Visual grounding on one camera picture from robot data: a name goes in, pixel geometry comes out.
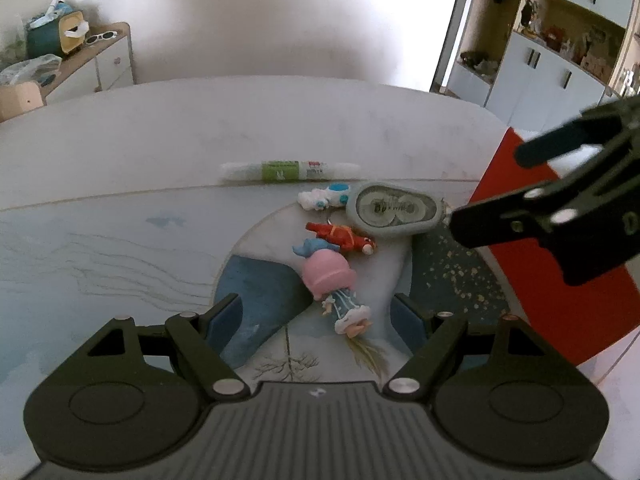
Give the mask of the teal yellow tissue box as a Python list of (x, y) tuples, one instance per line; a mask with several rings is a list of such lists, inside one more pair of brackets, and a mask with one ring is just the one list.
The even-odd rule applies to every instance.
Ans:
[(26, 25), (26, 52), (29, 58), (53, 54), (60, 58), (81, 47), (89, 23), (81, 11), (59, 1), (51, 13), (43, 14)]

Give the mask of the clear plastic bag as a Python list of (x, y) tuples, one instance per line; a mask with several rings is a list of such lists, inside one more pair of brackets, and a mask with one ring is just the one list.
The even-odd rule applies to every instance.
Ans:
[(0, 73), (2, 86), (15, 86), (22, 82), (35, 81), (41, 84), (54, 77), (62, 65), (62, 58), (55, 54), (45, 54), (38, 58), (8, 66)]

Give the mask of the grey correction tape dispenser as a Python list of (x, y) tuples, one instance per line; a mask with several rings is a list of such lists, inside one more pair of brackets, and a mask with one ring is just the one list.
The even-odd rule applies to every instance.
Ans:
[(350, 191), (346, 216), (373, 237), (403, 237), (436, 228), (444, 218), (440, 198), (385, 182), (363, 182)]

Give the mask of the blue white astronaut keychain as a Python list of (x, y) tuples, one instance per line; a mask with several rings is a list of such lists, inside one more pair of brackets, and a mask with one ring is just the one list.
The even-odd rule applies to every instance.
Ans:
[(332, 183), (326, 188), (313, 188), (300, 192), (297, 203), (305, 210), (322, 211), (346, 206), (350, 195), (350, 186), (346, 183)]

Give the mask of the white sunglasses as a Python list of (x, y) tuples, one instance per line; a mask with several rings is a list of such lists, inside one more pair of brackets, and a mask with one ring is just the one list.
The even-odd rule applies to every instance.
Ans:
[(97, 34), (92, 34), (86, 37), (85, 44), (87, 46), (92, 46), (93, 44), (98, 44), (103, 41), (110, 41), (112, 39), (117, 38), (119, 32), (117, 30), (107, 30), (106, 32), (98, 32)]

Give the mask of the red fish plush keychain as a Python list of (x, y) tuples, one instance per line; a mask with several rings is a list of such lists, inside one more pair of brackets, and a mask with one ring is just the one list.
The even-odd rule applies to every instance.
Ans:
[(341, 252), (361, 252), (370, 256), (376, 251), (373, 238), (358, 234), (350, 226), (307, 222), (306, 230), (316, 234), (320, 240), (338, 246)]

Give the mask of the cardboard box on sideboard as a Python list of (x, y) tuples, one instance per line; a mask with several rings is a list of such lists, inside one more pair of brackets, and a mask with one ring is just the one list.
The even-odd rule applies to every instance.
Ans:
[(40, 85), (35, 81), (0, 88), (0, 122), (24, 115), (43, 105)]

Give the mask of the red cardboard box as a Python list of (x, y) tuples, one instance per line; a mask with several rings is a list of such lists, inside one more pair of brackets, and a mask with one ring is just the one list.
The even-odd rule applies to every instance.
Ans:
[(577, 365), (639, 326), (639, 272), (626, 266), (580, 286), (568, 286), (558, 264), (536, 240), (489, 247), (529, 324)]

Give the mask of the white wooden sideboard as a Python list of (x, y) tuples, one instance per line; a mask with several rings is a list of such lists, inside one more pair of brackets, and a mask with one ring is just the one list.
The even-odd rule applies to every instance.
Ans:
[(43, 106), (125, 88), (136, 83), (129, 24), (116, 22), (96, 26), (92, 33), (107, 30), (117, 30), (118, 37), (92, 46), (83, 46), (62, 62), (50, 84), (40, 86)]

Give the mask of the white green glue tube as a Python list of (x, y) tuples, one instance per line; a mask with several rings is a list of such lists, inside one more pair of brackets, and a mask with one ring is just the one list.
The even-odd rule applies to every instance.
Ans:
[(268, 160), (268, 162), (225, 162), (221, 180), (228, 182), (298, 182), (358, 180), (361, 168), (350, 162), (316, 160)]

